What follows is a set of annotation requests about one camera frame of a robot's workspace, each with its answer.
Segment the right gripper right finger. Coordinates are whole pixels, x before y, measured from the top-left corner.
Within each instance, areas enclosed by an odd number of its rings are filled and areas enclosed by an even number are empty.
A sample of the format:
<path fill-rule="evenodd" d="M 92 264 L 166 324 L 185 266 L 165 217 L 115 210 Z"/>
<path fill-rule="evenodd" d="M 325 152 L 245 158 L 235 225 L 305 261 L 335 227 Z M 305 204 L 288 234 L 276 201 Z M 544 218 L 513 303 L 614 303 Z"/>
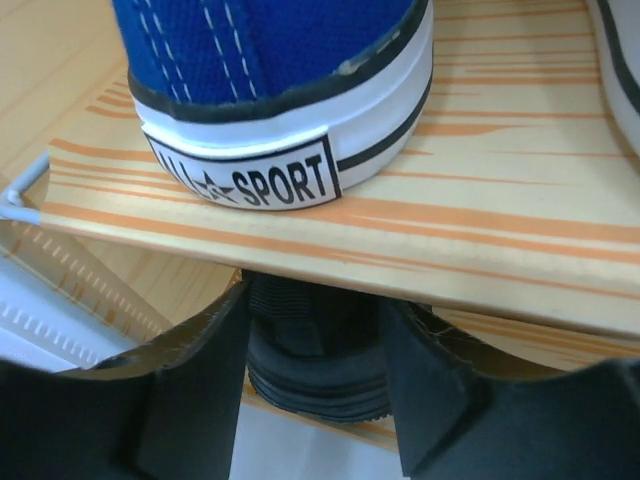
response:
<path fill-rule="evenodd" d="M 639 362 L 535 381 L 476 371 L 429 331 L 435 316 L 382 302 L 402 471 L 411 479 L 636 479 Z"/>

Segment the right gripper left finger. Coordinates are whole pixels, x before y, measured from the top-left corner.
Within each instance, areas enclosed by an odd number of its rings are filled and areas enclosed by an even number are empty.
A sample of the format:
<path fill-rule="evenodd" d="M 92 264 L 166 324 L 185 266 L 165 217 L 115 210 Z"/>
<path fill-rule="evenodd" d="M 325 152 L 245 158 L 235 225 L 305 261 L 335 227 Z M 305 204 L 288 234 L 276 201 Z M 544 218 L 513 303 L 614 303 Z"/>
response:
<path fill-rule="evenodd" d="M 1 364 L 5 479 L 225 479 L 250 330 L 248 285 L 150 342 L 61 373 Z"/>

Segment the black shoe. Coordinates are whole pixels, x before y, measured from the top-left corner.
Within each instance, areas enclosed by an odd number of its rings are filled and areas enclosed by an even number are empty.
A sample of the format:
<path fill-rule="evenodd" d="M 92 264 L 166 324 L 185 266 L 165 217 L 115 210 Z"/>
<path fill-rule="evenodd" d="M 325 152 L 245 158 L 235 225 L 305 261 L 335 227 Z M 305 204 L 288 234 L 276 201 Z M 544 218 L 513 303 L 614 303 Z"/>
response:
<path fill-rule="evenodd" d="M 333 423 L 391 412 L 372 295 L 254 273 L 249 380 L 269 404 Z"/>

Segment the blue sneaker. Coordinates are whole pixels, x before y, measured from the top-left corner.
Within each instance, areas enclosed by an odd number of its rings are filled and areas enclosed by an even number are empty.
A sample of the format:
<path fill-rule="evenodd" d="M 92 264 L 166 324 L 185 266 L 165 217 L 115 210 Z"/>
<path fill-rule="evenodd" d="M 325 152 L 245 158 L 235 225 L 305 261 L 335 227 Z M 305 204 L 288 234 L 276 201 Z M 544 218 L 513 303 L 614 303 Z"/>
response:
<path fill-rule="evenodd" d="M 639 1 L 593 0 L 586 4 L 610 110 L 639 156 Z"/>
<path fill-rule="evenodd" d="M 431 88 L 430 0 L 121 0 L 112 9 L 157 162 L 226 207 L 339 199 L 401 152 Z"/>

